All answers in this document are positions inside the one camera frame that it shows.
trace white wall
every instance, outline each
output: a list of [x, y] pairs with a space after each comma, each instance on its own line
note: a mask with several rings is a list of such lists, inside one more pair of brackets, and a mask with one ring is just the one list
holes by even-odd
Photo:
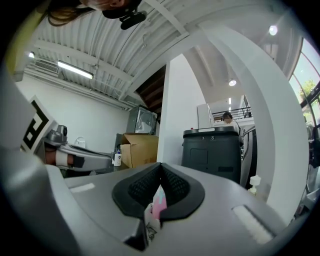
[[222, 111], [228, 111], [229, 107], [231, 110], [240, 109], [242, 96], [230, 96], [228, 98], [208, 103], [210, 106], [211, 113], [217, 113]]
[[181, 165], [183, 133], [198, 128], [197, 106], [205, 98], [187, 59], [179, 55], [166, 65], [157, 161]]
[[229, 82], [224, 77], [223, 74], [219, 75], [219, 71], [222, 72], [226, 70], [227, 68], [223, 69], [221, 67], [225, 67], [225, 60], [223, 56], [219, 53], [218, 56], [215, 55], [214, 49], [212, 49], [213, 54], [210, 51], [206, 51], [205, 57], [207, 61], [211, 61], [211, 65], [209, 66], [211, 69], [216, 68], [217, 71], [213, 71], [216, 76], [219, 76], [220, 78], [214, 77], [216, 84], [212, 84], [210, 81], [210, 78], [208, 76], [208, 73], [206, 72], [206, 68], [204, 66], [203, 61], [201, 60], [199, 54], [195, 50], [195, 48], [190, 49], [189, 51], [183, 53], [183, 55], [188, 60], [195, 77], [200, 85], [200, 88], [202, 90], [203, 96], [205, 98], [205, 102], [208, 104], [216, 103], [224, 99], [233, 98], [233, 99], [239, 99], [244, 93], [243, 87], [241, 85], [240, 81], [237, 81], [236, 86], [229, 86]]
[[200, 27], [230, 63], [250, 102], [257, 134], [256, 172], [261, 176], [258, 196], [289, 224], [308, 173], [309, 146], [301, 106], [284, 73], [256, 44], [215, 22]]
[[96, 100], [53, 87], [24, 75], [17, 87], [30, 100], [34, 95], [50, 115], [68, 129], [68, 142], [73, 144], [83, 136], [86, 148], [110, 153], [114, 150], [116, 134], [125, 133], [129, 112]]

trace black container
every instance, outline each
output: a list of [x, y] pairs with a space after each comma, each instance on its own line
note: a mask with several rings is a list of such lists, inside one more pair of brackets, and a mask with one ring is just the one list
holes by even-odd
[[182, 166], [240, 183], [241, 138], [233, 127], [186, 130], [183, 139]]

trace corrugated metal ceiling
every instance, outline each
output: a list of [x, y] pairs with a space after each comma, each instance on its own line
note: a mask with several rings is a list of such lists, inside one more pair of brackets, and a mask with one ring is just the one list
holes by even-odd
[[[93, 80], [62, 71], [65, 81], [125, 100], [122, 94], [132, 82], [168, 47], [186, 38], [207, 15], [231, 7], [268, 4], [264, 0], [158, 0], [186, 29], [182, 34], [166, 15], [146, 2], [141, 3], [139, 11], [148, 13], [147, 20], [128, 30], [121, 30], [119, 20], [106, 19], [100, 11], [61, 27], [51, 26], [45, 19], [34, 44], [35, 56], [53, 62], [61, 60], [91, 72]], [[109, 65], [118, 70], [110, 71]]]

